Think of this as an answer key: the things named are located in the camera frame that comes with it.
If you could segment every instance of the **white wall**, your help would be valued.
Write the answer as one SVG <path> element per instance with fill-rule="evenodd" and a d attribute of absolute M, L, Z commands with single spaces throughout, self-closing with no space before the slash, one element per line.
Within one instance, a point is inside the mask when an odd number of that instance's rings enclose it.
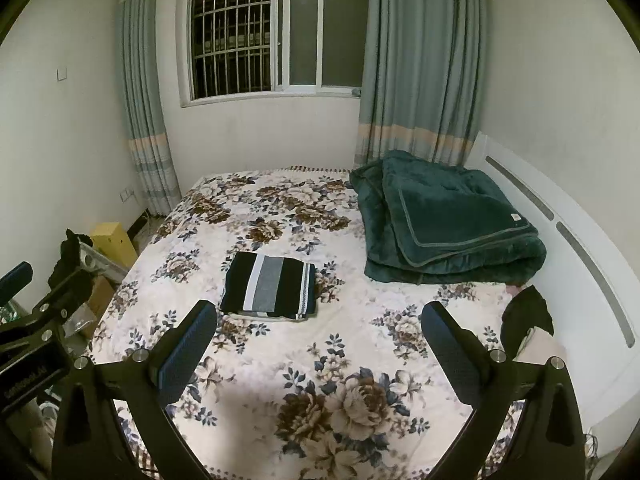
<path fill-rule="evenodd" d="M 0 274 L 22 260 L 30 310 L 49 287 L 65 229 L 125 229 L 142 212 L 116 86 L 117 0 L 31 0 L 0 45 Z M 67 79 L 57 81 L 58 66 Z"/>
<path fill-rule="evenodd" d="M 606 0 L 488 5 L 482 131 L 572 196 L 640 276 L 640 53 Z M 598 424 L 599 455 L 639 417 L 640 394 Z"/>
<path fill-rule="evenodd" d="M 162 111 L 183 192 L 207 173 L 353 166 L 359 99 L 280 96 L 181 108 L 175 15 L 176 0 L 158 0 Z"/>

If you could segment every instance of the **floral blanket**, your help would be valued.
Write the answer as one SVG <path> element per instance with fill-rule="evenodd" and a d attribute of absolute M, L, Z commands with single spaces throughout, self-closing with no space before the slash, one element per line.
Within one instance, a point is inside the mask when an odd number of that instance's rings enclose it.
<path fill-rule="evenodd" d="M 440 300 L 487 348 L 499 346 L 503 284 L 379 283 L 363 274 L 364 227 L 348 173 L 278 170 L 201 179 L 167 217 L 117 291 L 88 354 L 151 348 L 200 299 L 220 302 L 234 254 L 316 265 L 318 313 L 302 322 L 220 316 L 168 413 L 214 479 L 424 479 L 471 408 L 420 330 Z M 499 462 L 514 404 L 485 471 Z M 142 446 L 126 404 L 130 442 Z"/>

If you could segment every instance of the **silver bolt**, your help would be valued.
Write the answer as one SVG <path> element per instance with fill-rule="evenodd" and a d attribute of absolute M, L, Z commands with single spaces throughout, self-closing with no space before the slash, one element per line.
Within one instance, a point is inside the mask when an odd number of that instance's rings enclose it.
<path fill-rule="evenodd" d="M 89 364 L 89 359 L 85 356 L 79 357 L 74 362 L 74 368 L 76 370 L 82 370 L 85 366 Z"/>
<path fill-rule="evenodd" d="M 507 360 L 507 354 L 505 354 L 499 348 L 494 348 L 489 352 L 489 357 L 496 363 L 503 363 Z"/>
<path fill-rule="evenodd" d="M 143 361 L 146 361 L 146 358 L 149 357 L 149 350 L 147 350 L 146 348 L 141 348 L 140 350 L 136 350 L 135 352 L 133 352 L 131 357 L 135 362 L 141 363 Z"/>
<path fill-rule="evenodd" d="M 564 368 L 564 361 L 562 361 L 562 359 L 559 357 L 552 357 L 551 365 L 556 370 L 562 370 Z"/>

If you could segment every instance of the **white headboard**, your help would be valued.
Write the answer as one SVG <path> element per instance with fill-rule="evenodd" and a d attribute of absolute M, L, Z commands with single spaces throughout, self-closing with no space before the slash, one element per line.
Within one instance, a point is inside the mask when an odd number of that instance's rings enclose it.
<path fill-rule="evenodd" d="M 618 248 L 567 193 L 479 134 L 467 168 L 488 174 L 545 243 L 530 281 L 546 299 L 568 353 L 585 430 L 640 391 L 640 282 Z"/>

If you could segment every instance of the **dark green blanket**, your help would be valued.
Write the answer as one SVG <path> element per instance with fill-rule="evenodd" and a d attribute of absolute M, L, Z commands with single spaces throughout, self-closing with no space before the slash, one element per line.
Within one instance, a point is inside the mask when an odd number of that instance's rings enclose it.
<path fill-rule="evenodd" d="M 351 172 L 379 282 L 522 285 L 545 261 L 538 231 L 478 170 L 395 150 Z"/>

